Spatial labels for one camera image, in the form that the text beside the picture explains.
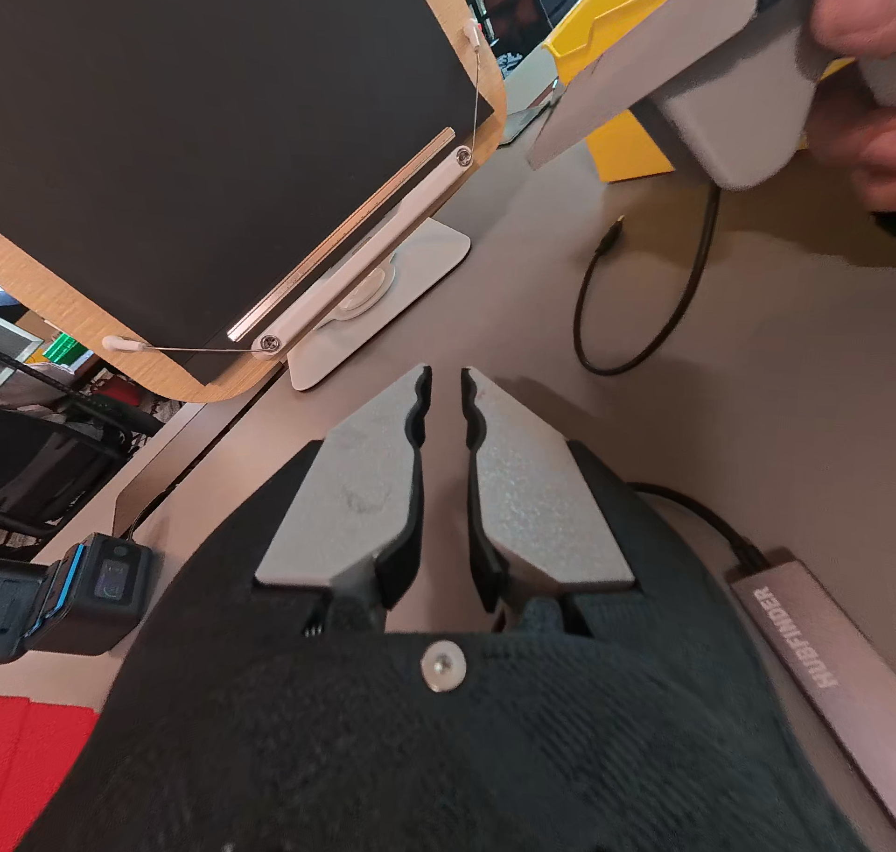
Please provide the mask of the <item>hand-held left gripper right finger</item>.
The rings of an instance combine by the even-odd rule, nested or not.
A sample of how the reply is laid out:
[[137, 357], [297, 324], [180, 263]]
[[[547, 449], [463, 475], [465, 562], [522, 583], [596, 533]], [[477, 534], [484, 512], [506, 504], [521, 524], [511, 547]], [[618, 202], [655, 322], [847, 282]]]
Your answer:
[[469, 565], [485, 610], [633, 589], [570, 443], [476, 368], [461, 375]]

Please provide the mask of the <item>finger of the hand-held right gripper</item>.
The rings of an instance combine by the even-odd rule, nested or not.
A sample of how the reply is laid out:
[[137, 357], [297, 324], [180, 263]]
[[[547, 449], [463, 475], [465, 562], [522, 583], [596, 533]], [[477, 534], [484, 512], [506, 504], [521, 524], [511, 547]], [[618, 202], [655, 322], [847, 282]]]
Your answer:
[[751, 189], [798, 148], [817, 85], [806, 15], [759, 15], [650, 93], [566, 86], [529, 154], [544, 164], [629, 111], [678, 170], [723, 190]]
[[558, 75], [650, 93], [742, 30], [758, 0], [583, 0], [558, 29]]

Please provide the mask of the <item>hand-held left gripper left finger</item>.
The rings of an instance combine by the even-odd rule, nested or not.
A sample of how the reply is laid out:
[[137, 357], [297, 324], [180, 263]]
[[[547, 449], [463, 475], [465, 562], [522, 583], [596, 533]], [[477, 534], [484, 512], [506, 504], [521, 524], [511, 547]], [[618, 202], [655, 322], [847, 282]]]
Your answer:
[[417, 365], [316, 443], [256, 569], [260, 589], [397, 606], [420, 568], [431, 389], [431, 366]]

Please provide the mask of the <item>yellow plastic bin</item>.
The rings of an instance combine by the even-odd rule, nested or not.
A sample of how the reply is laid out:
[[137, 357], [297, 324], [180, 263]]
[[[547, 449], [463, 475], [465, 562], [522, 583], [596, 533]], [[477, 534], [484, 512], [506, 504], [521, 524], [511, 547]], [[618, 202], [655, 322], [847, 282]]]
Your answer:
[[[812, 0], [782, 0], [762, 13], [757, 10], [754, 17], [759, 15], [806, 15], [807, 22], [805, 29], [810, 33], [808, 23], [811, 7]], [[558, 29], [564, 19], [557, 28], [554, 29], [545, 44], [546, 49], [551, 53], [554, 59], [557, 72]], [[834, 57], [817, 43], [816, 45], [817, 87]], [[803, 143], [803, 138], [804, 128], [796, 152]], [[666, 159], [666, 155], [663, 151], [651, 139], [641, 123], [629, 111], [623, 112], [621, 115], [611, 119], [608, 123], [605, 123], [598, 129], [594, 129], [583, 139], [583, 141], [586, 141], [588, 144], [588, 149], [597, 166], [600, 178], [608, 183], [627, 181], [656, 174], [665, 174], [673, 170], [678, 170]], [[697, 172], [696, 174], [702, 180], [711, 182], [703, 174]]]

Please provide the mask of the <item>black cable adapter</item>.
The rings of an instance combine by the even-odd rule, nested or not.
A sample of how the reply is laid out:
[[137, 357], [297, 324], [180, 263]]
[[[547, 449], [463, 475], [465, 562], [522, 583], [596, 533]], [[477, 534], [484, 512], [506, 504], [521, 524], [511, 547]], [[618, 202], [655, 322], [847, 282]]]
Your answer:
[[893, 824], [894, 671], [799, 559], [740, 571], [729, 586]]

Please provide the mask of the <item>red plastic bin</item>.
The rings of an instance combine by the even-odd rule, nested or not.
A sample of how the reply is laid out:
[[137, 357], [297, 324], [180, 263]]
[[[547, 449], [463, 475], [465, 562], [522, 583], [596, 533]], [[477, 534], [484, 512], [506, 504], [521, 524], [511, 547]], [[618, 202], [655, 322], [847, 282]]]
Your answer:
[[80, 706], [1, 698], [1, 849], [13, 850], [85, 746], [98, 714]]

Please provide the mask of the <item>person's right hand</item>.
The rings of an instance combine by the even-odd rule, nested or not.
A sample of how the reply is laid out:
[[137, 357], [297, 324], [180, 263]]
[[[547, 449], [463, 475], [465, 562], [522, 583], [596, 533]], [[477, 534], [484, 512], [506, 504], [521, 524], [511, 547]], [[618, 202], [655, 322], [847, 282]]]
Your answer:
[[[895, 51], [895, 0], [815, 0], [811, 28], [834, 54], [885, 60]], [[847, 172], [867, 211], [894, 220], [895, 112], [879, 106], [856, 63], [817, 86], [805, 134], [820, 163]]]

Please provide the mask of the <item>black charging case with screen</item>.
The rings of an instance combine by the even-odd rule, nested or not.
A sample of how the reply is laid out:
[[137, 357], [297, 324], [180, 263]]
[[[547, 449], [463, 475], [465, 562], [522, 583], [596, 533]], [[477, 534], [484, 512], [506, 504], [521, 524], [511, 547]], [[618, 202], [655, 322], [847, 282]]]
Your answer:
[[100, 656], [147, 611], [159, 555], [93, 533], [51, 564], [1, 562], [1, 663], [29, 652]]

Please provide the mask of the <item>green box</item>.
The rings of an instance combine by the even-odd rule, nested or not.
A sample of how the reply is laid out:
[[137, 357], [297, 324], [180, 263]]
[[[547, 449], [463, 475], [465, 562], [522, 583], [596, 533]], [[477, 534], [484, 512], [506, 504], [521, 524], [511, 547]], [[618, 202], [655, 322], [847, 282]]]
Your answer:
[[64, 332], [56, 335], [41, 352], [47, 362], [66, 368], [77, 368], [85, 357], [93, 354], [92, 350]]

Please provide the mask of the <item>wooden book stand black panel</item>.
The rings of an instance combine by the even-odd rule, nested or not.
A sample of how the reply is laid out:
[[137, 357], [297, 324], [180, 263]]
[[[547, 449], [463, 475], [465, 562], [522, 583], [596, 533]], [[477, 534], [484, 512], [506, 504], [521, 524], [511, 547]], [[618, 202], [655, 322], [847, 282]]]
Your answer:
[[465, 0], [2, 0], [2, 288], [143, 387], [209, 403], [442, 167], [496, 150]]

